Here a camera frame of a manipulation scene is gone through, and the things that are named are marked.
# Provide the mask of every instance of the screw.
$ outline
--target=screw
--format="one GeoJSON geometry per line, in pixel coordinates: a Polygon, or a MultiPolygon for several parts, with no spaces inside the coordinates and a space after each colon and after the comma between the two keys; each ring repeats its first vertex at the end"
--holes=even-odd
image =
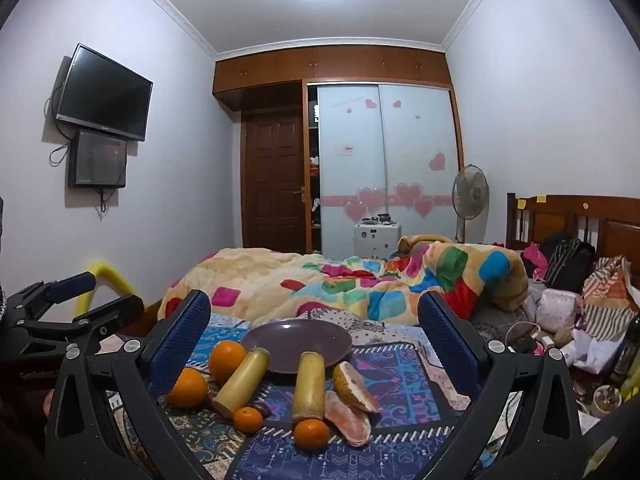
{"type": "Polygon", "coordinates": [[[489,341],[489,350],[491,350],[491,352],[501,354],[504,352],[504,345],[497,339],[493,339],[489,341]]]}
{"type": "Polygon", "coordinates": [[[559,361],[560,359],[564,358],[564,356],[562,355],[562,352],[559,351],[557,348],[549,349],[549,357],[551,357],[552,359],[555,359],[556,361],[559,361]]]}
{"type": "Polygon", "coordinates": [[[142,345],[140,344],[140,341],[138,341],[137,339],[132,339],[131,341],[127,341],[126,343],[124,343],[124,351],[125,352],[135,352],[141,346],[142,345]]]}
{"type": "Polygon", "coordinates": [[[67,359],[75,359],[79,355],[80,355],[80,349],[77,346],[74,346],[73,348],[70,348],[69,350],[66,351],[67,359]]]}

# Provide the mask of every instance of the wooden bed frame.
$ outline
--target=wooden bed frame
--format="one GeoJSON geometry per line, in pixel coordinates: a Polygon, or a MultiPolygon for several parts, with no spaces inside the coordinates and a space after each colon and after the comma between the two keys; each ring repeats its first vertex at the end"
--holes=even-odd
{"type": "Polygon", "coordinates": [[[518,199],[515,193],[507,193],[505,247],[524,249],[559,231],[589,242],[597,256],[624,254],[631,262],[631,282],[640,286],[640,198],[546,195],[518,199]]]}

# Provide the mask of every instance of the yellow cylinder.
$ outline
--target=yellow cylinder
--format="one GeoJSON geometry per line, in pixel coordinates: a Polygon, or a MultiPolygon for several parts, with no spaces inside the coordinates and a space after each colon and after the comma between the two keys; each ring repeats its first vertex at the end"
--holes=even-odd
{"type": "Polygon", "coordinates": [[[264,348],[251,350],[213,399],[213,407],[225,418],[233,418],[236,410],[244,408],[264,377],[271,355],[264,348]]]}
{"type": "Polygon", "coordinates": [[[316,352],[300,356],[293,393],[293,423],[307,418],[324,418],[324,358],[316,352]]]}

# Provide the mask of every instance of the plate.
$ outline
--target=plate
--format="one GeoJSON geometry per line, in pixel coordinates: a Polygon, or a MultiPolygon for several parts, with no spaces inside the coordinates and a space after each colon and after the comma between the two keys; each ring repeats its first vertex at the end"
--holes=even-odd
{"type": "Polygon", "coordinates": [[[351,351],[351,335],[341,326],[321,319],[279,319],[257,326],[242,338],[249,351],[258,346],[271,354],[269,370],[295,374],[302,352],[318,352],[329,367],[351,351]]]}

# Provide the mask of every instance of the dark bottle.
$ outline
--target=dark bottle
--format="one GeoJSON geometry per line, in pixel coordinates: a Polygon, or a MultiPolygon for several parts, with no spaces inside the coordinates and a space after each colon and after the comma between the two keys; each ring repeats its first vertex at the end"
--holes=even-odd
{"type": "Polygon", "coordinates": [[[622,342],[622,352],[620,352],[620,356],[611,373],[611,384],[620,387],[625,382],[629,368],[631,368],[638,353],[638,348],[640,348],[640,314],[636,314],[631,323],[629,323],[629,328],[626,329],[625,340],[622,342]]]}

